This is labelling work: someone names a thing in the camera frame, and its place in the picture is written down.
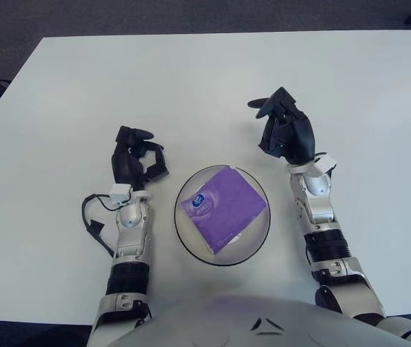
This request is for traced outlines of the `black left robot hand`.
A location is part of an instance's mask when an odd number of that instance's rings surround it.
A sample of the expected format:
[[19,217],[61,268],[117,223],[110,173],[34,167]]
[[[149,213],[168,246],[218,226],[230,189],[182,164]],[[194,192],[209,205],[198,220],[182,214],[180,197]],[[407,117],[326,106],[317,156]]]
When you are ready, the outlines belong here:
[[[117,184],[129,184],[134,192],[145,189],[152,181],[169,174],[163,154],[164,148],[151,140],[151,132],[120,126],[116,136],[116,147],[111,157],[114,180]],[[144,169],[140,162],[146,153],[154,152],[156,162]]]

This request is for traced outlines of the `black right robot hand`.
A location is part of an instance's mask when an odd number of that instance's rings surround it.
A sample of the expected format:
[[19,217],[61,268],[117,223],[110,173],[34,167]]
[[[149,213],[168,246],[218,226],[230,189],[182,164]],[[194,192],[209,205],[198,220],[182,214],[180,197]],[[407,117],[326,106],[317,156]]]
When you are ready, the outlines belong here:
[[247,103],[258,109],[257,119],[267,117],[259,148],[268,155],[302,165],[315,157],[315,137],[309,118],[296,107],[296,100],[280,87],[268,98]]

